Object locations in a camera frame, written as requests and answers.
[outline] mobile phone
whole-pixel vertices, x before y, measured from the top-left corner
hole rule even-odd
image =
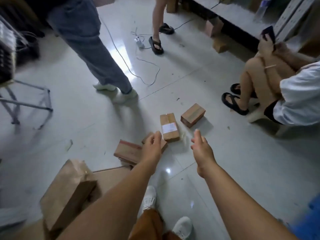
[[[261,34],[262,34],[262,37],[264,40],[267,40],[266,34],[268,34],[270,36],[273,44],[276,43],[276,36],[275,36],[275,32],[273,31],[273,26],[269,26],[268,28],[262,30]]]

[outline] white label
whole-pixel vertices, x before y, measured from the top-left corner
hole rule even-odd
[[[169,132],[172,132],[172,131],[177,131],[177,127],[176,127],[176,124],[175,123],[170,123],[170,124],[165,124],[162,126],[162,133],[165,134],[165,133],[169,133]]]

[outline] black shorts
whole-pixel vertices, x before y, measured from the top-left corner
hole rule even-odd
[[[278,123],[280,125],[282,125],[282,123],[280,123],[279,121],[277,121],[274,116],[273,116],[273,108],[275,107],[276,103],[278,102],[278,100],[274,101],[272,104],[270,104],[264,111],[264,115],[266,117],[268,117],[268,119],[272,120],[275,123]]]

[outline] black flip-flop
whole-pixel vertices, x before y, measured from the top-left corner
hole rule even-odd
[[[230,87],[230,91],[233,92],[233,93],[236,94],[236,95],[241,95],[241,90],[240,90],[239,88],[237,88],[238,85],[240,85],[240,83],[232,84],[232,86]],[[257,99],[257,98],[258,98],[255,91],[253,91],[253,92],[251,93],[251,97],[252,97],[253,99]]]
[[[232,104],[230,104],[230,102],[227,101],[226,99],[226,96],[227,95],[230,95],[230,98],[231,98],[231,101],[232,101]],[[235,112],[237,112],[238,114],[240,115],[247,115],[249,113],[249,109],[247,110],[242,110],[239,108],[239,105],[236,103],[235,101],[235,98],[238,98],[238,96],[236,95],[232,95],[231,93],[229,92],[225,92],[224,94],[222,94],[222,97],[221,97],[221,100],[222,100],[222,103],[224,103],[225,106],[229,107],[230,109],[233,109]]]
[[[155,53],[156,55],[162,55],[163,54],[164,50],[163,50],[163,48],[161,46],[161,41],[160,42],[155,41],[155,40],[152,39],[152,36],[151,36],[149,38],[149,43],[151,45],[151,49],[152,49],[153,53]]]
[[[174,28],[172,28],[168,24],[164,23],[162,26],[160,26],[159,32],[166,34],[166,35],[171,35],[174,33]]]

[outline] white sneaker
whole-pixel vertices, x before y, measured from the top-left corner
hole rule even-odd
[[[182,240],[188,238],[192,231],[192,222],[189,217],[184,216],[180,218],[173,228],[173,233]]]
[[[157,200],[157,192],[154,186],[148,186],[142,201],[142,210],[155,209]]]
[[[123,104],[126,101],[135,98],[138,96],[138,93],[132,88],[131,92],[129,94],[123,94],[119,92],[117,96],[114,98],[113,103],[115,104]]]
[[[100,90],[114,91],[116,89],[114,85],[111,85],[111,84],[102,85],[99,82],[97,84],[94,84],[93,87],[98,91]]]

